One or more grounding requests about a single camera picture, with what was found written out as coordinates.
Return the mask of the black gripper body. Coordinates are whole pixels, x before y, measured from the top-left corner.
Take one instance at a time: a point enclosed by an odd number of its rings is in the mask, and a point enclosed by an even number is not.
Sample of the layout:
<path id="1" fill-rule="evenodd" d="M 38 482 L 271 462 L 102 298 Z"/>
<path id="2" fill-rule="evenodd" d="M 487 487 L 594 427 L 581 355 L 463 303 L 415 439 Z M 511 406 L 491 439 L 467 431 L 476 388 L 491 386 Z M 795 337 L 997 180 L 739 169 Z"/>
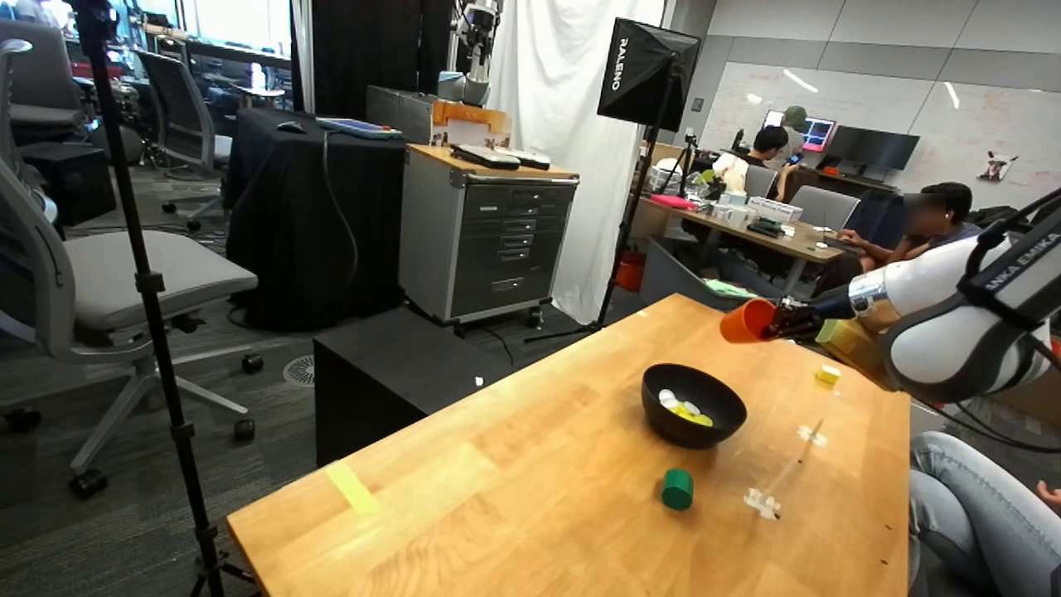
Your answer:
<path id="1" fill-rule="evenodd" d="M 816 334 L 827 319 L 849 319 L 849 315 L 851 315 L 849 287 L 837 284 L 820 292 L 808 303 L 783 298 L 769 322 L 769 334 L 774 337 Z"/>

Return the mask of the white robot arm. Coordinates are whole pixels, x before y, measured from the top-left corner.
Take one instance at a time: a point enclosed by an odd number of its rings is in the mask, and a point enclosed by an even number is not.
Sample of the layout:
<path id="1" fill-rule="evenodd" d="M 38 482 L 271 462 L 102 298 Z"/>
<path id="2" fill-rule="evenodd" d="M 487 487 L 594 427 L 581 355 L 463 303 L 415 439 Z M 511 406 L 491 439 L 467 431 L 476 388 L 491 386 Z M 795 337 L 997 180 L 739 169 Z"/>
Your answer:
<path id="1" fill-rule="evenodd" d="M 1061 191 L 1047 191 L 978 237 L 872 270 L 802 304 L 774 303 L 767 337 L 788 337 L 827 319 L 878 326 L 884 371 L 909 395 L 966 400 L 1054 371 L 1059 312 Z"/>

